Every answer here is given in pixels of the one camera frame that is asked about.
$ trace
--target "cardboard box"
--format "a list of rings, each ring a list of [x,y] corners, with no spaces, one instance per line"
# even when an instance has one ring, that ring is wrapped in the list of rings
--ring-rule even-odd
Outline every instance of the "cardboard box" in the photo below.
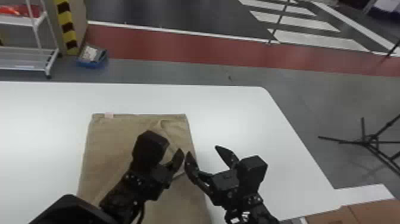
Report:
[[[305,219],[308,224],[359,224],[347,206],[339,210],[307,216]]]
[[[400,201],[384,200],[343,206],[339,210],[307,216],[308,224],[400,223]]]
[[[385,200],[349,206],[360,224],[400,223],[400,201]]]

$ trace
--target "white floor marking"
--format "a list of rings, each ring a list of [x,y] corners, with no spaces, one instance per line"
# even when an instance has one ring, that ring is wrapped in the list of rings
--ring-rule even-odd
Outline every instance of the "white floor marking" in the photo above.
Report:
[[[275,0],[275,1],[281,1],[281,2],[287,2],[288,0]],[[297,2],[296,1],[294,1],[294,0],[290,0],[290,3],[293,3],[293,4],[297,4]]]
[[[327,13],[335,16],[336,18],[342,20],[344,23],[348,24],[349,26],[355,28],[356,30],[358,30],[359,32],[361,32],[362,34],[366,35],[366,37],[374,40],[375,42],[381,44],[383,47],[385,47],[386,49],[390,50],[392,49],[395,44],[388,41],[387,39],[379,36],[378,34],[372,32],[371,30],[365,28],[364,26],[358,24],[357,22],[353,21],[352,19],[350,19],[349,17],[339,13],[338,11],[334,10],[333,8],[323,4],[323,3],[319,3],[319,2],[313,2],[314,5],[320,7],[322,10],[325,10]],[[397,48],[395,50],[395,53],[400,54],[400,49]]]
[[[257,0],[239,0],[239,1],[244,5],[250,5],[250,6],[254,6],[254,7],[258,7],[258,8],[269,8],[271,10],[282,11],[283,8],[285,7],[285,5],[282,5],[282,4],[263,2],[263,1],[257,1]],[[286,11],[289,13],[298,13],[298,14],[315,16],[315,14],[313,12],[311,12],[310,10],[308,10],[306,8],[288,6]]]
[[[265,22],[269,22],[269,23],[277,23],[278,19],[279,19],[279,15],[276,15],[276,14],[261,13],[261,12],[256,12],[256,11],[250,11],[250,12],[259,21],[265,21]],[[337,28],[335,28],[334,26],[332,26],[329,23],[326,23],[323,21],[318,21],[318,20],[307,20],[305,18],[283,16],[282,20],[281,20],[281,24],[340,32],[340,30],[338,30]]]
[[[185,30],[174,30],[174,29],[165,29],[165,28],[157,28],[157,27],[149,27],[149,26],[137,26],[137,25],[129,25],[129,24],[109,23],[109,22],[101,22],[101,21],[93,21],[93,20],[89,20],[87,23],[89,23],[90,25],[110,26],[110,27],[136,29],[136,30],[159,31],[159,32],[164,32],[164,33],[178,33],[178,34],[195,35],[195,36],[208,36],[211,38],[225,38],[225,39],[234,39],[234,40],[239,40],[239,41],[254,41],[254,42],[262,42],[262,43],[266,43],[269,41],[268,39],[244,38],[241,36],[230,36],[230,35],[220,35],[220,34],[213,34],[213,33],[192,32],[192,31],[185,31]]]
[[[325,48],[336,48],[336,49],[347,49],[353,51],[364,51],[369,50],[356,41],[344,38],[333,38],[330,36],[312,35],[307,33],[296,33],[284,30],[277,30],[275,38],[281,43],[295,43],[309,46],[322,46]]]
[[[379,55],[379,56],[387,56],[387,54],[388,54],[388,52],[377,52],[377,51],[373,51],[372,53]],[[398,57],[400,57],[400,54],[392,54],[390,57],[398,58]]]

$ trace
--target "folded fabric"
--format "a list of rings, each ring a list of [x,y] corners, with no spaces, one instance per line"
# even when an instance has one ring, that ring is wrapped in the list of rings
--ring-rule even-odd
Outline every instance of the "folded fabric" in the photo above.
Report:
[[[195,155],[184,114],[94,114],[87,132],[77,196],[98,206],[128,169],[136,138],[146,130],[170,142],[161,164],[170,161],[178,148]],[[210,223],[204,194],[190,182],[183,166],[159,200],[146,203],[143,223]]]

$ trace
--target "pole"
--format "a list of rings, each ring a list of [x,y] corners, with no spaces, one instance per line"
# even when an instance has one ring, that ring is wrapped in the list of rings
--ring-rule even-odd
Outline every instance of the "pole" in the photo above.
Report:
[[[279,16],[278,22],[276,22],[276,26],[275,26],[274,31],[272,31],[272,38],[275,37],[276,30],[279,28],[279,24],[280,24],[280,22],[282,21],[283,13],[284,13],[284,12],[286,11],[286,9],[288,8],[289,2],[290,2],[290,0],[287,0],[287,1],[285,2],[285,6],[283,7],[282,14]]]

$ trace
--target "tripod stand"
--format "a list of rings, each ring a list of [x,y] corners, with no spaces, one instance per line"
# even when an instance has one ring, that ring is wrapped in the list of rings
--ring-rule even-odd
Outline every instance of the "tripod stand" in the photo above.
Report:
[[[329,138],[325,136],[318,136],[320,139],[335,141],[339,144],[351,144],[351,145],[359,145],[366,149],[368,149],[375,157],[377,157],[382,163],[387,165],[393,172],[400,176],[400,166],[397,165],[395,160],[400,157],[400,149],[399,152],[394,154],[393,156],[389,156],[380,150],[381,144],[400,144],[400,141],[381,141],[379,136],[386,131],[389,127],[391,127],[397,120],[400,119],[400,114],[395,117],[393,120],[389,121],[383,128],[378,130],[375,134],[366,135],[365,134],[365,120],[361,118],[361,139],[357,139],[354,141],[347,141],[343,139],[337,138]]]

